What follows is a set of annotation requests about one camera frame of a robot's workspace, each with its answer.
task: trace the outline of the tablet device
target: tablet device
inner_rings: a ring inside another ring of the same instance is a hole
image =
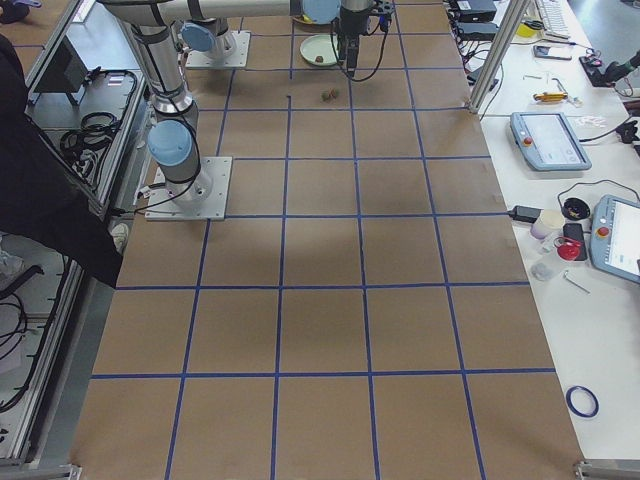
[[[605,195],[593,212],[591,263],[640,283],[640,204]]]
[[[591,161],[563,113],[512,113],[511,131],[535,170],[588,170]]]

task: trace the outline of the white mounting plate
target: white mounting plate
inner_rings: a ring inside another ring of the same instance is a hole
[[[187,68],[196,70],[225,70],[229,68],[244,68],[247,66],[249,56],[249,40],[251,32],[247,30],[231,32],[236,39],[236,51],[232,55],[222,59],[213,60],[204,53],[198,51],[189,52]]]
[[[203,201],[183,207],[175,202],[167,202],[156,208],[145,210],[147,220],[224,220],[231,179],[231,157],[202,157],[202,169],[213,180],[212,191]],[[158,168],[154,183],[164,182],[164,175]],[[151,192],[149,205],[169,198],[167,190],[159,188]]]

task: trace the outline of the yellow object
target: yellow object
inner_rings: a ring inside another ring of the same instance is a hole
[[[516,30],[516,35],[519,35],[525,38],[533,37],[535,34],[536,34],[536,30],[525,25],[524,23],[521,23],[520,26],[518,27],[518,30]]]
[[[568,97],[566,92],[543,92],[533,95],[536,102],[561,102]]]

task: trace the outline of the black cloth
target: black cloth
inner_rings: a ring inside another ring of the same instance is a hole
[[[0,34],[0,231],[57,250],[114,287],[122,256],[24,113],[27,96],[20,60]]]

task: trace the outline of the white keyboard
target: white keyboard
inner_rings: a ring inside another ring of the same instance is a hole
[[[535,3],[546,35],[565,40],[571,37],[562,17],[562,5],[559,0],[535,0]]]

